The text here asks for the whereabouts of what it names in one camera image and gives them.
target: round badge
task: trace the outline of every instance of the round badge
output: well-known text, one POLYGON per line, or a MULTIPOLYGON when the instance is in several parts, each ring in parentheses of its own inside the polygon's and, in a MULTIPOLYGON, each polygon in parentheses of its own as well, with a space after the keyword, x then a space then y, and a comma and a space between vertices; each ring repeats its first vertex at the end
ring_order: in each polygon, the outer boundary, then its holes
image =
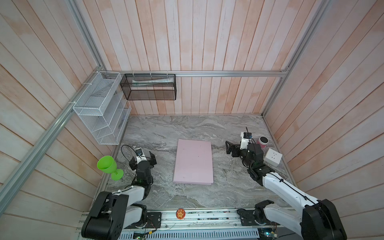
POLYGON ((176 212, 176 217, 178 219, 183 219, 185 217, 185 210, 184 209, 178 209, 176 212))

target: black wire mesh basket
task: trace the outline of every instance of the black wire mesh basket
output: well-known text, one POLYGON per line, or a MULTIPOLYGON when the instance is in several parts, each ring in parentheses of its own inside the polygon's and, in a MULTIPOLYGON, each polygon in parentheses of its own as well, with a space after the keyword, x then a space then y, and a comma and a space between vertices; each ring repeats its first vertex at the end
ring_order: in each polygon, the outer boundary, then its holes
POLYGON ((127 100, 176 100, 175 74, 124 74, 121 89, 127 100))

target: electrical outlet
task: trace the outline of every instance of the electrical outlet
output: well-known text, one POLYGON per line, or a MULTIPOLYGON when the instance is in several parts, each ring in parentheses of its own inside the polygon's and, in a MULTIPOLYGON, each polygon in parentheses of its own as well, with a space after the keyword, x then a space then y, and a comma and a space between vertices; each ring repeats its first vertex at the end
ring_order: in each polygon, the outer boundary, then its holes
POLYGON ((264 157, 264 161, 276 167, 279 165, 282 156, 283 155, 281 153, 270 148, 264 157))

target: wooden wall panel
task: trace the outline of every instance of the wooden wall panel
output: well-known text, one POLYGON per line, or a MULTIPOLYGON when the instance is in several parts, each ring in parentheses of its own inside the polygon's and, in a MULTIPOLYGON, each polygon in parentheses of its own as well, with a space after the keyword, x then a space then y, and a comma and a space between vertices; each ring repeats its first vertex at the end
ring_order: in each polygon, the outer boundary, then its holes
MULTIPOLYGON (((108 70, 279 70, 320 0, 77 2, 108 70)), ((278 80, 177 78, 175 101, 132 101, 132 114, 261 113, 278 80)))
POLYGON ((334 2, 266 115, 297 185, 336 205, 348 239, 384 235, 383 13, 334 2))
MULTIPOLYGON (((0 25, 3 185, 97 64, 63 1, 1 1, 0 25)), ((0 239, 70 239, 110 153, 74 116, 1 216, 0 239)))

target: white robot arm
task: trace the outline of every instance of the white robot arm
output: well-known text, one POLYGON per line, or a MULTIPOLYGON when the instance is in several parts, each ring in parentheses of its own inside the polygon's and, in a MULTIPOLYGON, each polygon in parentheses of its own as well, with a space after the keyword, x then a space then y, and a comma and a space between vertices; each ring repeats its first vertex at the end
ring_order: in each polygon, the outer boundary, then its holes
MULTIPOLYGON (((250 177, 261 186, 270 189, 295 210, 289 211, 270 200, 255 205, 255 222, 263 225, 276 222, 302 236, 304 240, 347 239, 335 206, 327 199, 318 200, 287 182, 272 168, 264 164, 260 145, 252 140, 252 133, 242 132, 240 144, 225 142, 227 154, 239 157, 248 168, 250 177)), ((272 165, 278 162, 267 160, 272 165)))
POLYGON ((81 229, 84 238, 115 240, 121 230, 134 225, 137 228, 147 224, 147 207, 136 204, 145 199, 151 189, 153 177, 151 168, 157 163, 151 152, 146 157, 142 149, 136 149, 129 166, 136 171, 131 186, 117 192, 101 192, 97 196, 81 229))

